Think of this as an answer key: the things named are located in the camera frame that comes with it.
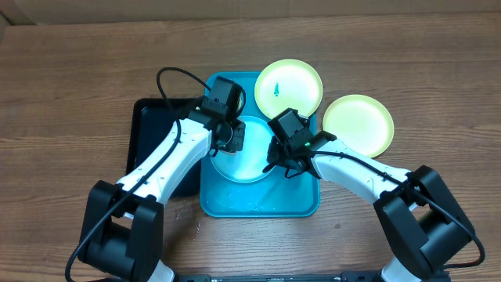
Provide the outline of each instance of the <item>light blue plate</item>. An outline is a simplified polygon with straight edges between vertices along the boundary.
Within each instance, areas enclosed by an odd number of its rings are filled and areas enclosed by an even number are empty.
[[[306,217],[320,205],[320,184],[305,173],[292,179],[284,177],[285,168],[275,167],[266,175],[265,159],[272,131],[269,119],[258,109],[254,86],[261,72],[220,72],[207,80],[212,86],[217,76],[241,85],[247,94],[247,105],[241,119],[246,124],[243,150],[236,156],[218,153],[202,159],[200,205],[214,217]],[[315,132],[315,114],[310,129]]]

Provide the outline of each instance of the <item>table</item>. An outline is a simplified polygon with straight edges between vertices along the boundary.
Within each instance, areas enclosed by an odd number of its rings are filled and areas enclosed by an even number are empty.
[[[63,280],[89,190],[125,170],[132,107],[160,97],[165,66],[202,79],[295,58],[320,74],[321,121],[336,98],[384,104],[395,139],[379,161],[438,170],[487,249],[454,281],[501,270],[501,14],[340,16],[8,27],[0,45],[0,280]],[[170,97],[203,89],[163,76]],[[213,219],[196,197],[165,209],[163,260],[179,273],[339,273],[391,258],[367,203],[322,183],[306,219]],[[475,260],[474,245],[455,262]],[[78,280],[101,277],[76,263]]]

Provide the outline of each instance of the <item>small green object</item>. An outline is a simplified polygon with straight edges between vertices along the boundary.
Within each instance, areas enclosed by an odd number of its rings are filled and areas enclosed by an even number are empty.
[[[279,83],[278,82],[275,84],[275,91],[273,94],[275,94],[275,97],[279,96]]]

